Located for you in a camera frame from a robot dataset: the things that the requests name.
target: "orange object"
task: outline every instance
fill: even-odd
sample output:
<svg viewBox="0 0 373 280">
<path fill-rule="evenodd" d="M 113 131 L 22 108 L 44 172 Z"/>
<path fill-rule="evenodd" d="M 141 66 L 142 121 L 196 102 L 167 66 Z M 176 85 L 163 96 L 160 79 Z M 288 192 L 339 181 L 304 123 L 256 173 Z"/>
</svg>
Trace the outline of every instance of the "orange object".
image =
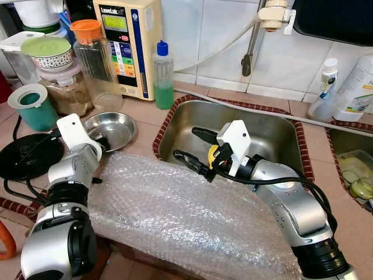
<svg viewBox="0 0 373 280">
<path fill-rule="evenodd" d="M 83 45 L 91 45 L 92 40 L 103 37 L 101 23 L 96 19 L 83 19 L 73 22 L 70 25 L 70 30 L 74 31 L 77 41 Z"/>
<path fill-rule="evenodd" d="M 6 226 L 0 221 L 0 239 L 4 243 L 6 252 L 0 253 L 0 260 L 8 260 L 17 252 L 16 242 Z"/>
</svg>

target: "electrical cable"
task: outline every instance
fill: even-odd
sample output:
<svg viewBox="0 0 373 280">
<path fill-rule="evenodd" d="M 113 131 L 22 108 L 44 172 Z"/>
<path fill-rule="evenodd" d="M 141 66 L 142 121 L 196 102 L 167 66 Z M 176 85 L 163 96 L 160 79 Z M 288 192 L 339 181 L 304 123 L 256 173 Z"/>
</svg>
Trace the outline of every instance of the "electrical cable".
<svg viewBox="0 0 373 280">
<path fill-rule="evenodd" d="M 30 181 L 29 177 L 26 178 L 26 185 L 27 185 L 27 188 L 29 189 L 29 191 L 31 191 L 33 193 L 33 195 L 35 195 L 40 200 L 42 200 L 44 202 L 47 202 L 47 199 L 45 197 L 43 197 L 41 194 L 39 194 L 37 192 L 37 190 L 35 190 L 35 187 L 33 185 L 31 185 L 31 181 Z"/>
<path fill-rule="evenodd" d="M 45 138 L 43 138 L 42 140 L 40 140 L 39 142 L 37 142 L 20 160 L 19 162 L 17 162 L 17 165 L 20 165 L 40 144 L 42 144 L 43 142 L 45 142 L 46 140 L 48 139 L 52 139 L 54 136 L 53 135 L 50 135 L 50 134 L 47 134 L 47 136 Z"/>
<path fill-rule="evenodd" d="M 202 63 L 205 63 L 206 61 L 210 60 L 211 58 L 215 57 L 216 55 L 220 54 L 222 51 L 226 50 L 227 48 L 229 48 L 229 46 L 233 45 L 236 41 L 238 41 L 243 35 L 246 34 L 247 31 L 249 31 L 255 24 L 261 22 L 261 20 L 258 18 L 258 15 L 248 24 L 246 25 L 246 27 L 240 32 L 238 33 L 231 41 L 229 41 L 224 47 L 220 48 L 219 50 L 213 52 L 212 54 L 210 54 L 207 58 L 204 58 L 203 60 L 201 61 L 198 61 L 197 63 L 193 64 L 193 65 L 190 65 L 188 67 L 181 67 L 181 68 L 178 68 L 178 69 L 174 69 L 174 72 L 179 72 L 179 71 L 183 71 L 183 70 L 186 70 L 186 69 L 189 69 L 189 68 L 192 68 L 192 67 L 196 67 Z"/>
<path fill-rule="evenodd" d="M 17 119 L 17 123 L 16 123 L 16 125 L 15 125 L 15 127 L 14 127 L 14 130 L 13 130 L 13 140 L 14 141 L 17 141 L 17 132 L 18 132 L 18 129 L 19 129 L 19 126 L 20 126 L 20 123 L 21 123 L 21 121 L 22 121 L 22 117 L 21 117 L 21 115 L 19 115 L 18 116 L 18 119 Z M 45 142 L 48 138 L 52 138 L 52 137 L 54 137 L 53 135 L 50 135 L 50 134 L 48 134 L 45 138 L 43 138 L 41 141 L 39 141 L 38 143 L 36 143 L 20 160 L 19 160 L 19 162 L 17 163 L 17 165 L 19 165 L 19 164 L 21 164 L 31 153 L 32 153 L 32 151 L 34 151 L 35 150 L 35 148 L 36 147 L 38 147 L 41 143 L 43 143 L 43 142 Z M 29 200 L 29 201 L 33 201 L 33 202 L 36 202 L 36 203 L 38 203 L 38 204 L 40 204 L 40 205 L 45 205 L 45 203 L 46 203 L 46 198 L 45 197 L 43 197 L 41 194 L 39 194 L 36 190 L 35 190 L 35 188 L 34 188 L 34 186 L 32 186 L 32 184 L 31 184 L 31 181 L 30 181 L 30 178 L 29 177 L 27 177 L 26 178 L 26 185 L 27 185 L 27 188 L 29 189 L 29 191 L 33 194 L 33 195 L 35 195 L 37 198 L 33 198 L 33 197 L 30 197 L 30 196 L 28 196 L 28 195 L 26 195 L 26 194 L 21 194 L 21 193 L 19 193 L 19 192 L 16 192 L 16 191 L 13 191 L 13 190 L 11 190 L 10 188 L 9 188 L 9 186 L 8 186 L 8 178 L 4 178 L 4 183 L 3 183 L 3 186 L 4 186 L 4 189 L 5 189 L 5 191 L 7 192 L 7 193 L 10 193 L 10 194 L 12 194 L 12 195 L 14 195 L 14 196 L 17 196 L 17 197 L 20 197 L 20 198 L 24 198 L 24 199 L 26 199 L 26 200 Z"/>
<path fill-rule="evenodd" d="M 22 120 L 22 117 L 21 115 L 19 115 L 16 126 L 13 129 L 13 141 L 17 140 L 17 132 L 18 132 L 19 125 L 21 124 L 21 120 Z"/>
<path fill-rule="evenodd" d="M 306 188 L 310 190 L 312 195 L 315 197 L 317 202 L 320 204 L 324 212 L 326 213 L 330 228 L 333 233 L 335 233 L 337 227 L 338 227 L 338 222 L 336 218 L 333 216 L 332 211 L 330 210 L 330 203 L 328 201 L 328 198 L 326 195 L 323 193 L 323 191 L 314 183 L 308 181 L 307 179 L 304 178 L 299 178 L 299 177 L 284 177 L 284 178 L 277 178 L 273 180 L 250 180 L 250 179 L 245 179 L 245 178 L 237 178 L 234 176 L 229 175 L 225 171 L 223 171 L 218 164 L 213 162 L 213 169 L 214 171 L 227 179 L 230 179 L 232 181 L 236 181 L 242 184 L 246 185 L 256 185 L 256 186 L 262 186 L 262 185 L 273 185 L 273 184 L 280 184 L 280 183 L 286 183 L 286 182 L 299 182 L 303 183 L 306 185 Z"/>
<path fill-rule="evenodd" d="M 41 201 L 41 200 L 39 200 L 39 199 L 37 199 L 37 198 L 29 197 L 29 196 L 26 195 L 26 194 L 21 194 L 21 193 L 19 193 L 19 192 L 16 192 L 16 191 L 11 190 L 11 189 L 9 188 L 9 186 L 8 186 L 8 178 L 4 178 L 4 189 L 5 189 L 5 191 L 6 191 L 7 193 L 12 194 L 12 195 L 15 195 L 16 197 L 20 197 L 20 198 L 23 198 L 23 199 L 25 199 L 25 200 L 30 200 L 30 201 L 36 202 L 36 203 L 38 203 L 38 204 L 40 204 L 40 205 L 43 205 L 43 206 L 45 205 L 45 202 L 44 202 L 44 201 Z"/>
</svg>

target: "teal cup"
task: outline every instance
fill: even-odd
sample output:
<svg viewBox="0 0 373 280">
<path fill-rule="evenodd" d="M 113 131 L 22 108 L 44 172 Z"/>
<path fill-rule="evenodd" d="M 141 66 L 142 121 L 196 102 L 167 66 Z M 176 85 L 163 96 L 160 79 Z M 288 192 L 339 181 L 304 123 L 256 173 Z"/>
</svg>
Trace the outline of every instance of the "teal cup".
<svg viewBox="0 0 373 280">
<path fill-rule="evenodd" d="M 32 83 L 16 89 L 9 96 L 8 105 L 18 111 L 32 130 L 49 131 L 56 126 L 58 116 L 43 85 Z"/>
</svg>

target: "bubble wrap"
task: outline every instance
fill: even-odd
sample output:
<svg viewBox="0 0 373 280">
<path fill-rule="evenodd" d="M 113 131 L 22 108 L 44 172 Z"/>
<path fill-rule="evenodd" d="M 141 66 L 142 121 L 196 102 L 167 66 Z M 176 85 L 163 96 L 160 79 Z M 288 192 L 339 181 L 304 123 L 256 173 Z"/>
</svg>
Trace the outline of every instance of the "bubble wrap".
<svg viewBox="0 0 373 280">
<path fill-rule="evenodd" d="M 96 233 L 207 280 L 300 279 L 267 206 L 248 187 L 115 152 L 89 192 Z"/>
</svg>

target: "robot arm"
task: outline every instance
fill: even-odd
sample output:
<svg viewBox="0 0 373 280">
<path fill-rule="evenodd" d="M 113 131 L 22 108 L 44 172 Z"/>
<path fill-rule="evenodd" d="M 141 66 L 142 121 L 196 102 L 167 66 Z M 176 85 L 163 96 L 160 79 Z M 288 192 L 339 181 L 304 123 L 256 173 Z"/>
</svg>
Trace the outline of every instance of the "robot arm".
<svg viewBox="0 0 373 280">
<path fill-rule="evenodd" d="M 47 203 L 22 250 L 26 280 L 78 279 L 97 260 L 87 196 L 102 150 L 89 138 L 78 115 L 58 120 L 57 126 L 69 152 L 49 169 Z"/>
<path fill-rule="evenodd" d="M 270 208 L 298 258 L 304 280 L 358 279 L 338 249 L 334 239 L 336 221 L 317 186 L 299 178 L 296 171 L 284 164 L 269 162 L 258 155 L 247 157 L 251 140 L 242 120 L 225 124 L 218 134 L 203 128 L 193 128 L 192 132 L 214 145 L 211 168 L 180 150 L 175 150 L 174 156 L 209 182 L 219 174 L 252 185 L 253 191 Z M 313 195 L 305 191 L 302 183 L 316 187 L 310 189 Z"/>
</svg>

